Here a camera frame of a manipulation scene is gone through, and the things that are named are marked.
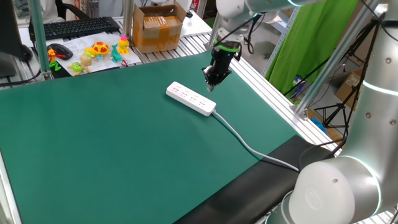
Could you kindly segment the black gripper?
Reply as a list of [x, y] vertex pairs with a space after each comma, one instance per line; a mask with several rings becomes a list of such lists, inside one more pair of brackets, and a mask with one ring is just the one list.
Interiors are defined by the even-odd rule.
[[229, 65], [232, 59], [236, 59], [237, 61], [240, 60], [241, 51], [229, 52], [223, 49], [213, 49], [211, 56], [211, 68], [202, 68], [208, 91], [213, 91], [215, 86], [219, 85], [229, 74], [232, 73], [229, 69]]

